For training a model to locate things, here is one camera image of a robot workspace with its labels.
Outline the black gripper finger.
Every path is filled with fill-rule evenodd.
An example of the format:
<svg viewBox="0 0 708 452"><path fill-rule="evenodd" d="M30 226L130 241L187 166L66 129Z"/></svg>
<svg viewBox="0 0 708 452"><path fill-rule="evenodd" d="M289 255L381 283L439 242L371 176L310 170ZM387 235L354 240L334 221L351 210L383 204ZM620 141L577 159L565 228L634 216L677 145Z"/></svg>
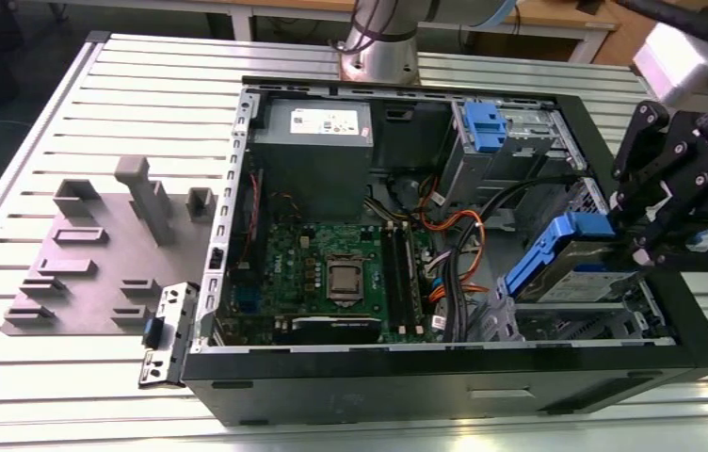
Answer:
<svg viewBox="0 0 708 452"><path fill-rule="evenodd" d="M638 103L612 164L617 189L609 198L609 221L632 224L646 208L660 204L657 214L677 224L702 224L694 210L705 197L700 162L704 146L693 134L700 114L670 113L653 102Z"/></svg>
<svg viewBox="0 0 708 452"><path fill-rule="evenodd" d="M686 236L666 234L653 244L637 237L633 262L642 267L708 273L708 229Z"/></svg>

